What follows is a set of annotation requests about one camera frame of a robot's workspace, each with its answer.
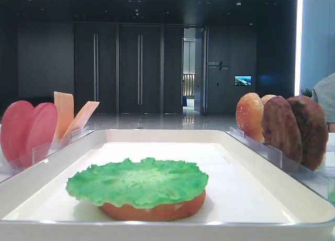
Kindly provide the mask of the red tomato slice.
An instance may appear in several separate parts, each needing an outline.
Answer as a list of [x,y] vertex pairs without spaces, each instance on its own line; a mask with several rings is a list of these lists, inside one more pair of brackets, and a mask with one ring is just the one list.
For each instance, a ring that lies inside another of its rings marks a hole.
[[31,165],[31,156],[28,157],[28,154],[30,155],[33,149],[52,143],[56,125],[57,108],[55,104],[44,102],[34,107],[22,138],[23,143],[20,149],[22,166]]
[[25,100],[19,100],[5,110],[1,126],[1,149],[5,159],[13,166],[20,166],[19,151],[22,135],[34,107]]

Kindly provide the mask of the green lettuce leaf in tray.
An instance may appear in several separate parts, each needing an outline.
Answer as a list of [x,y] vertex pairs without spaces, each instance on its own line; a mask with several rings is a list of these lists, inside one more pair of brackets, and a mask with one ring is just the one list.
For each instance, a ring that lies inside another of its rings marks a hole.
[[128,204],[149,209],[194,199],[205,190],[208,178],[192,162],[153,157],[132,162],[126,158],[120,163],[94,164],[78,171],[68,179],[66,190],[77,200],[97,206]]

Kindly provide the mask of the right orange cheese slice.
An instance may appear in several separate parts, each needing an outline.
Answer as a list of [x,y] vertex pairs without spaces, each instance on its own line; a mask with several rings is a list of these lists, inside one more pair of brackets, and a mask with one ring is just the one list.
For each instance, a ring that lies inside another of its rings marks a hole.
[[74,120],[65,131],[63,137],[69,135],[71,132],[84,128],[89,118],[99,105],[99,101],[88,101],[78,112]]

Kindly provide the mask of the orange cheese slice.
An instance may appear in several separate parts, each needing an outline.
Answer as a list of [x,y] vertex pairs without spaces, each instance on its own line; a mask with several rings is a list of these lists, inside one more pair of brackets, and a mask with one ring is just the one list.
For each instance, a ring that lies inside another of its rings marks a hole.
[[63,137],[69,135],[71,132],[84,128],[89,118],[99,105],[99,101],[88,101],[78,112],[74,120],[65,131]]
[[74,119],[74,97],[72,94],[53,92],[54,104],[57,108],[57,126],[54,139],[61,139]]

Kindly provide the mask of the left orange cheese slice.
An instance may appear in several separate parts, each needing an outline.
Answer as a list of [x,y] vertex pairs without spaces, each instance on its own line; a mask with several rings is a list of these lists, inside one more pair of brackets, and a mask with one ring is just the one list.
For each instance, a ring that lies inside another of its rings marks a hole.
[[61,139],[74,119],[74,97],[72,94],[53,92],[54,104],[57,108],[57,126],[54,139]]

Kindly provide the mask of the near brown meat patty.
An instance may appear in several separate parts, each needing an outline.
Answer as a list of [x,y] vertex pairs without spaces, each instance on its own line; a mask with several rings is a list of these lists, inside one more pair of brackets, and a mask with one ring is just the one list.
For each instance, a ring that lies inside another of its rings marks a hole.
[[264,105],[263,118],[264,143],[270,145],[297,163],[302,162],[303,150],[300,130],[288,101],[275,96]]

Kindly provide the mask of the brown meat patty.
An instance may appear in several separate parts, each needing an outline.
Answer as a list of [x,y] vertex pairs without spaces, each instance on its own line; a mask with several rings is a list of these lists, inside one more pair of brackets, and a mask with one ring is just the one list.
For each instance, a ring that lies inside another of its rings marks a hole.
[[275,96],[264,105],[263,118],[264,143],[270,145],[297,163],[302,162],[303,150],[300,130],[288,101]]
[[301,164],[315,171],[322,163],[328,142],[328,126],[322,107],[304,95],[288,98],[302,141]]

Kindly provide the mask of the far brown meat patty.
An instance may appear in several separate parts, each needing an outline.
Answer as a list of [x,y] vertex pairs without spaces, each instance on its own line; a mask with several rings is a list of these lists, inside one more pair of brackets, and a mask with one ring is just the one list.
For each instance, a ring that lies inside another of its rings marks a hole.
[[322,107],[304,95],[288,98],[302,141],[301,164],[315,171],[322,163],[328,142],[328,126]]

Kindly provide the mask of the green lettuce leaf on stand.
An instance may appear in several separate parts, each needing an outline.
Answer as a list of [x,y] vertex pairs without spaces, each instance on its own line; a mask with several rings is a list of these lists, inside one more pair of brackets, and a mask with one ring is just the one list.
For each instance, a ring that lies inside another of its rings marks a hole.
[[335,204],[335,188],[334,188],[334,181],[329,181],[328,183],[328,201]]

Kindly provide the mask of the black double door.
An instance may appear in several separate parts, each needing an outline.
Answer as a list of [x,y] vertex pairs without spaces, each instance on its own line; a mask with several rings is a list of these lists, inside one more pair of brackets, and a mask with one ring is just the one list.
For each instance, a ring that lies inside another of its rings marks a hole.
[[184,29],[77,23],[75,108],[99,113],[181,113]]

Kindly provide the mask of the near sesame bun top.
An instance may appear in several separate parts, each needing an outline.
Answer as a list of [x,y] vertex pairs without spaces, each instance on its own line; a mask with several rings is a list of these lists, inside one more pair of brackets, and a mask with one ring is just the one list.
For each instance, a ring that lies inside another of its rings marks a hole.
[[243,95],[237,103],[236,122],[241,131],[252,139],[264,142],[261,121],[263,104],[257,93]]

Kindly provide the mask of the sesame bun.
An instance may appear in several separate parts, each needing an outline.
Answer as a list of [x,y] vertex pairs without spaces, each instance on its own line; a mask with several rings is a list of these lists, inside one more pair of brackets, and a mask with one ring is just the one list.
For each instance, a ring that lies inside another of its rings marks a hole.
[[252,139],[264,142],[261,121],[263,104],[257,93],[243,95],[237,103],[236,122],[241,131]]
[[261,98],[261,102],[263,105],[265,105],[271,98],[276,97],[276,95],[264,95]]

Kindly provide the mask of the white rectangular tray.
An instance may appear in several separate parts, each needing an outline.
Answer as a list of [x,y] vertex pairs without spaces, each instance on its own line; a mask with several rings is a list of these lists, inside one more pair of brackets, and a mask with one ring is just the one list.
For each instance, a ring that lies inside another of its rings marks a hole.
[[[98,130],[1,183],[1,240],[331,240],[322,177],[214,130]],[[176,222],[121,222],[66,192],[91,164],[146,157],[195,162],[206,201]]]

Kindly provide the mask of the far sesame bun top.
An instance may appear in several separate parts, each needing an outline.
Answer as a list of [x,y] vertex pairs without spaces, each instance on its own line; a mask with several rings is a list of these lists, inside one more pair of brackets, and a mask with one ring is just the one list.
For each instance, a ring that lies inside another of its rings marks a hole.
[[263,105],[265,105],[271,98],[276,97],[276,95],[264,95],[261,98],[261,102]]

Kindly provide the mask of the bottom bun slice in tray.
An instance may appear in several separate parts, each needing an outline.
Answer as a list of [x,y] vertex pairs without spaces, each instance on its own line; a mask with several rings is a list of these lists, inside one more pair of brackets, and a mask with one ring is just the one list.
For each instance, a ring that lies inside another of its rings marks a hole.
[[129,204],[116,207],[104,203],[100,209],[115,220],[120,221],[174,221],[196,214],[205,202],[206,191],[191,200],[172,204],[159,204],[153,208],[138,209]]

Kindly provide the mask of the potted flower plants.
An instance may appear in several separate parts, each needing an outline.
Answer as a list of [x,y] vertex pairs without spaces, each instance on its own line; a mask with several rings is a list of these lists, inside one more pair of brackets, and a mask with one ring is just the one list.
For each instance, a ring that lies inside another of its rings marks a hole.
[[300,90],[300,94],[311,98],[312,97],[312,90],[309,89],[308,87],[306,87],[306,88]]

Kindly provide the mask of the person in grey shirt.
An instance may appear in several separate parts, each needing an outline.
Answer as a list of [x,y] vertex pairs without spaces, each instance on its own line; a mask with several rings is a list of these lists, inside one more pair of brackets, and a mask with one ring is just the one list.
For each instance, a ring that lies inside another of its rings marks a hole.
[[324,110],[327,123],[334,123],[334,73],[323,78],[314,86],[312,98]]

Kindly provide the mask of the wall display screen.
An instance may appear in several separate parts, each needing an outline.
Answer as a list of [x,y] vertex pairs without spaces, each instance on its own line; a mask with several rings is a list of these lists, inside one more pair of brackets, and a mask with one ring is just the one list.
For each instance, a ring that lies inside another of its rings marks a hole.
[[235,76],[234,81],[235,86],[251,86],[252,76]]

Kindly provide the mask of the clear left rail strip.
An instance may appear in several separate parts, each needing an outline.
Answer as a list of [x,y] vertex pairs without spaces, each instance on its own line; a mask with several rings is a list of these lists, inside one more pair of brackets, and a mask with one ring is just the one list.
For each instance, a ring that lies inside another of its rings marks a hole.
[[[28,157],[31,156],[31,165],[29,165],[28,167],[31,167],[32,165],[48,158],[55,152],[64,149],[65,147],[74,143],[76,140],[79,140],[80,138],[86,136],[90,132],[91,130],[89,129],[89,126],[85,126],[82,129],[73,131],[71,134],[63,137],[60,140],[54,140],[50,144],[36,147],[32,150],[30,155],[28,154]],[[1,150],[1,182],[9,179],[12,176],[15,176],[16,174],[26,169],[24,166],[16,164],[17,162],[18,160],[7,161]]]

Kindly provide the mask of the clear rail strip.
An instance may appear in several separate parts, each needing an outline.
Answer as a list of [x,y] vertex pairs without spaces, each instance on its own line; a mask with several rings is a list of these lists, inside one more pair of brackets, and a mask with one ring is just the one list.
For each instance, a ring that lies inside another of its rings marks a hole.
[[287,158],[282,151],[250,138],[241,130],[230,128],[228,133],[286,174],[298,180],[312,191],[320,194],[325,199],[328,199],[328,183],[329,181],[334,181],[333,133],[330,134],[330,141],[327,144],[323,161],[315,171],[312,171],[292,159]]
[[[30,155],[28,154],[28,157],[31,156],[31,165],[29,165],[28,167],[31,167],[32,165],[48,158],[55,152],[64,149],[65,147],[74,143],[76,140],[79,140],[80,138],[86,136],[90,132],[91,130],[89,129],[89,126],[85,126],[82,129],[73,131],[71,134],[63,137],[60,140],[54,140],[50,144],[36,147],[32,150]],[[17,162],[18,160],[7,161],[1,150],[1,182],[9,179],[12,176],[15,176],[16,174],[26,169],[24,166],[16,164]]]

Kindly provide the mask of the clear right rail strip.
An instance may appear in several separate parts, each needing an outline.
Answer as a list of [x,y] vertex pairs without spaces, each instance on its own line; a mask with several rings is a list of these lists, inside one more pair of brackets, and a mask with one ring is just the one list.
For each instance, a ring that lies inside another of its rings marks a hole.
[[312,191],[320,194],[325,199],[328,199],[328,183],[329,181],[334,181],[333,133],[330,134],[330,141],[327,144],[323,161],[315,171],[312,171],[292,159],[287,158],[282,151],[250,138],[241,130],[230,128],[228,133],[286,174],[298,180]]

